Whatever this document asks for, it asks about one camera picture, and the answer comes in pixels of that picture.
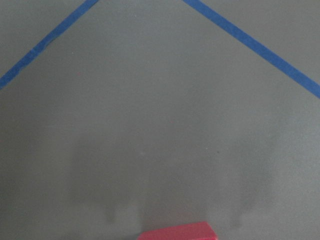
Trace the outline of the red block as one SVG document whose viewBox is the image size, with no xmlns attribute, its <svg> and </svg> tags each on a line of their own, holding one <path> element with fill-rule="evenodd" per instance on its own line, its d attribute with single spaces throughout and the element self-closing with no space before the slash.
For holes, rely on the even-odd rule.
<svg viewBox="0 0 320 240">
<path fill-rule="evenodd" d="M 177 226 L 145 231 L 138 240 L 217 240 L 218 236 L 205 222 L 188 223 Z"/>
</svg>

